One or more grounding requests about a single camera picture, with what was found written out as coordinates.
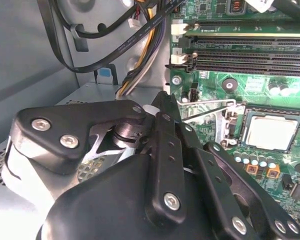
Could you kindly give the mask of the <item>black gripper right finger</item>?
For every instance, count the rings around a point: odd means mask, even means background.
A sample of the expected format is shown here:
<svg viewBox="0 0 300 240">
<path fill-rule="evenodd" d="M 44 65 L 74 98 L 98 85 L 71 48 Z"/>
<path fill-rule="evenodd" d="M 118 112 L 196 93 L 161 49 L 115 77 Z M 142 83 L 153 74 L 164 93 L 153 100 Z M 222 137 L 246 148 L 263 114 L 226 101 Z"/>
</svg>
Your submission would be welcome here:
<svg viewBox="0 0 300 240">
<path fill-rule="evenodd" d="M 181 121 L 178 102 L 170 99 L 177 136 L 191 166 L 218 240 L 300 240 L 300 224 L 242 166 L 215 142 L 201 144 L 195 130 Z"/>
</svg>

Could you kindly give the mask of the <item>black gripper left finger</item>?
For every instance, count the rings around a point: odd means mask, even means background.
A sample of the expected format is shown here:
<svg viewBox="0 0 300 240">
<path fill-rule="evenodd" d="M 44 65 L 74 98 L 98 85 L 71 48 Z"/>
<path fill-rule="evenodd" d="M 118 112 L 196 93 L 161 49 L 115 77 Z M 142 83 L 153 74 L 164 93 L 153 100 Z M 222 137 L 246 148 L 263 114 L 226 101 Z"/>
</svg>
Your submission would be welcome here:
<svg viewBox="0 0 300 240">
<path fill-rule="evenodd" d="M 171 96 L 161 91 L 149 106 L 113 100 L 19 111 L 9 135 L 8 171 L 22 196 L 36 204 L 51 197 L 54 205 L 114 165 L 149 156 L 145 214 L 157 227 L 182 224 L 187 197 Z"/>
</svg>

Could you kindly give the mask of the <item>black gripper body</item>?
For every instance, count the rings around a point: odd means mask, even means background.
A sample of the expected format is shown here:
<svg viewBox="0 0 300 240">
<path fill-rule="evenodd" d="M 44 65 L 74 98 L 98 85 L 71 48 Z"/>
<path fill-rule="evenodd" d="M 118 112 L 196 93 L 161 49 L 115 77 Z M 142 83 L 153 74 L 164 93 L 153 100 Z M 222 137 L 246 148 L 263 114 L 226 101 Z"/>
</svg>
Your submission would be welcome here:
<svg viewBox="0 0 300 240">
<path fill-rule="evenodd" d="M 135 156 L 64 192 L 53 204 L 41 240 L 213 240 L 193 174 L 185 172 L 183 223 L 156 226 L 145 212 L 149 156 Z"/>
</svg>

